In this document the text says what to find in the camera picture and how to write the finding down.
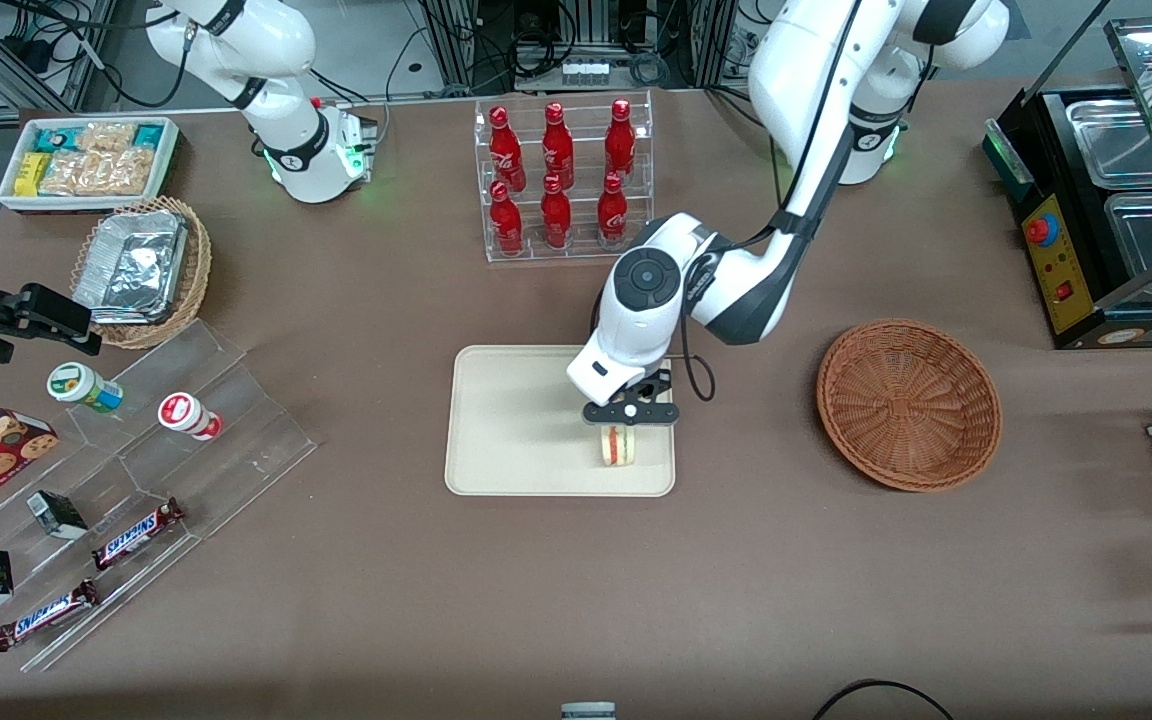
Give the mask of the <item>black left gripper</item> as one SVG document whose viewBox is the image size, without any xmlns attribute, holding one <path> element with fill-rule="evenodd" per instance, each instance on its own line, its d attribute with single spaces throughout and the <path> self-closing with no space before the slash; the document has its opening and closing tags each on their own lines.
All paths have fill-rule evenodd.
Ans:
<svg viewBox="0 0 1152 720">
<path fill-rule="evenodd" d="M 582 419 L 594 427 L 672 427 L 680 418 L 679 407 L 664 401 L 672 389 L 672 370 L 657 369 L 650 376 L 613 393 L 605 404 L 588 402 Z"/>
</svg>

